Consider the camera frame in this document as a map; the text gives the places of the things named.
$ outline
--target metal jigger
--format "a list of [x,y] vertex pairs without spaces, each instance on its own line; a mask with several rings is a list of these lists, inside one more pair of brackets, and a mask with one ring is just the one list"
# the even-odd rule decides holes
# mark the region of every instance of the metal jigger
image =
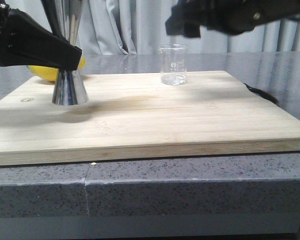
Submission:
[[[76,44],[84,0],[41,0],[52,33]],[[57,105],[77,105],[88,101],[79,72],[59,69],[52,102]]]

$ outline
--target yellow lemon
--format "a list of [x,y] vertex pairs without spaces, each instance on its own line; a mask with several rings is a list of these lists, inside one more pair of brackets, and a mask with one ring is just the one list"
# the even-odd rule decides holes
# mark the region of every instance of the yellow lemon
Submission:
[[[86,64],[86,60],[82,56],[78,65],[78,69],[82,69],[85,64]],[[58,74],[57,68],[47,67],[47,66],[34,66],[34,65],[29,65],[27,67],[33,74],[39,76],[40,78],[52,82],[55,82],[57,79],[57,74]]]

